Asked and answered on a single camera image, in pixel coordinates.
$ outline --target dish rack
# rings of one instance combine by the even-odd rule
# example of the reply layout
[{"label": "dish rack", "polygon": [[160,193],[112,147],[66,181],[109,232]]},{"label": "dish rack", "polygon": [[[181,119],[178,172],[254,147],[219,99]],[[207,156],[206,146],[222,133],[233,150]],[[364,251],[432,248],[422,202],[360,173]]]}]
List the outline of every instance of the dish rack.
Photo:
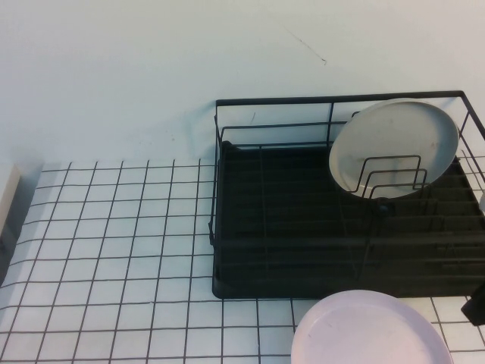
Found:
[{"label": "dish rack", "polygon": [[[406,185],[416,191],[397,199],[353,196],[330,174],[333,141],[354,113],[397,98],[453,105],[461,114],[453,116],[460,120],[457,156],[431,184],[419,154],[367,158],[361,176],[370,159],[413,158],[416,168],[405,171],[415,178]],[[254,112],[246,123],[233,118],[220,127],[222,110],[244,108],[252,115],[252,109],[316,104],[326,112],[322,121],[255,124]],[[321,298],[350,289],[396,297],[463,296],[485,281],[485,218],[477,201],[485,188],[485,129],[462,91],[225,99],[216,101],[214,120],[209,231],[217,297]],[[308,128],[313,131],[303,132]],[[281,130],[289,139],[264,141]],[[251,134],[249,142],[240,142],[240,133]]]}]

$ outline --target wall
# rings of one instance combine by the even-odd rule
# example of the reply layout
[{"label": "wall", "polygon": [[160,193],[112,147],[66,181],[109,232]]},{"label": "wall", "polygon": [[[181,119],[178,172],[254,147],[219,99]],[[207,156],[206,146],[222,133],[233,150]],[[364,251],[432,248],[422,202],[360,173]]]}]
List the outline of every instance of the wall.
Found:
[{"label": "wall", "polygon": [[463,89],[485,118],[484,16],[480,0],[3,1],[0,158],[209,156],[217,98]]}]

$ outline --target tile countertop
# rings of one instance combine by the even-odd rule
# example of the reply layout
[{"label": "tile countertop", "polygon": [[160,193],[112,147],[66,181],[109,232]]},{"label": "tile countertop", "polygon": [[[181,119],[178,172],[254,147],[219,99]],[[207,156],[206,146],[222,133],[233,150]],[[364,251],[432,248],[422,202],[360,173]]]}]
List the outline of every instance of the tile countertop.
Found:
[{"label": "tile countertop", "polygon": [[[46,165],[0,289],[2,362],[290,363],[314,300],[211,292],[210,162]],[[455,364],[485,362],[466,297],[405,299]]]}]

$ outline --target white plate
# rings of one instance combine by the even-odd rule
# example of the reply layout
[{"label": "white plate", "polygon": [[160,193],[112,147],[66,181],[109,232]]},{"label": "white plate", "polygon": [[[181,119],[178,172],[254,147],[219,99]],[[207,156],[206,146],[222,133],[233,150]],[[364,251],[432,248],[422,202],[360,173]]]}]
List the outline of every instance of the white plate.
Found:
[{"label": "white plate", "polygon": [[[421,188],[424,171],[417,177],[415,171],[371,172],[416,170],[418,158],[371,159],[359,181],[366,158],[420,155],[419,167],[427,170],[425,182],[431,183],[449,167],[457,148],[458,129],[442,109],[415,99],[388,100],[359,112],[344,126],[330,150],[330,171],[344,190],[356,196],[400,197]],[[378,187],[372,193],[376,186],[413,184],[415,178],[419,184],[415,188]]]},{"label": "white plate", "polygon": [[292,364],[452,364],[433,326],[398,299],[369,290],[329,296],[296,329]]}]

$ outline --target black drip tray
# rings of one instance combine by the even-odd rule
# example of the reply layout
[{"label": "black drip tray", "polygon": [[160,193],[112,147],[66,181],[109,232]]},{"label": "black drip tray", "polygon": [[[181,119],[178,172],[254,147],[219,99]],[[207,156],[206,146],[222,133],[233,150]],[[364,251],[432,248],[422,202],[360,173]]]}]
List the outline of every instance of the black drip tray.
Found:
[{"label": "black drip tray", "polygon": [[342,191],[329,149],[237,149],[219,162],[213,291],[223,298],[470,294],[485,279],[485,219],[458,159],[398,199]]}]

